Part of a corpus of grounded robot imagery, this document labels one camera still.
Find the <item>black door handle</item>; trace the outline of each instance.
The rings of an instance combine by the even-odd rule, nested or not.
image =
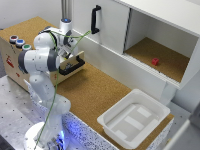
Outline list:
[[[91,31],[92,31],[92,34],[96,34],[98,33],[100,30],[98,28],[96,28],[96,12],[98,10],[101,10],[101,7],[96,5],[96,8],[94,8],[92,10],[92,20],[91,20]]]
[[[65,69],[65,70],[62,70],[60,67],[59,67],[59,73],[63,76],[66,76],[68,74],[70,74],[71,72],[73,72],[74,70],[82,67],[84,64],[85,64],[85,61],[83,59],[81,59],[79,56],[76,56],[76,60],[78,61],[78,64],[74,65],[73,67],[71,68],[68,68],[68,69]]]

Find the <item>brown countertop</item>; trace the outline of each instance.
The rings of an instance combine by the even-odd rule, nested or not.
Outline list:
[[[46,26],[53,25],[36,17],[0,31],[0,36],[9,41],[11,35],[18,35],[33,46],[35,36]],[[71,112],[119,149],[123,149],[104,133],[97,118],[130,91],[125,85],[86,63],[83,70],[58,85],[57,93],[71,101]],[[137,150],[146,149],[172,119],[173,115],[167,116]]]

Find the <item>white plastic bin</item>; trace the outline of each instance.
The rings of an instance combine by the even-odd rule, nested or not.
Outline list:
[[[135,149],[169,113],[169,108],[134,89],[97,120],[122,147]]]

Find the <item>cork shelf surface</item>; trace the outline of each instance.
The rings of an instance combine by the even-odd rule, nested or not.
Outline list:
[[[166,76],[181,82],[189,63],[189,58],[179,54],[149,38],[144,38],[125,53],[158,70]],[[154,66],[151,62],[158,58],[159,63]]]
[[[0,36],[9,42],[9,37],[15,34],[33,46],[35,36],[46,26],[53,25],[36,17],[0,31]],[[71,112],[119,149],[123,149],[104,133],[97,118],[130,91],[125,85],[86,63],[83,70],[58,85],[57,93],[71,101]],[[146,149],[172,119],[173,115],[167,116],[137,150]]]

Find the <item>small red block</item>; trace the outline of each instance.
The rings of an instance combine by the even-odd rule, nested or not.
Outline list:
[[[158,62],[159,62],[159,59],[158,59],[158,58],[152,59],[152,64],[153,64],[154,66],[157,66]]]

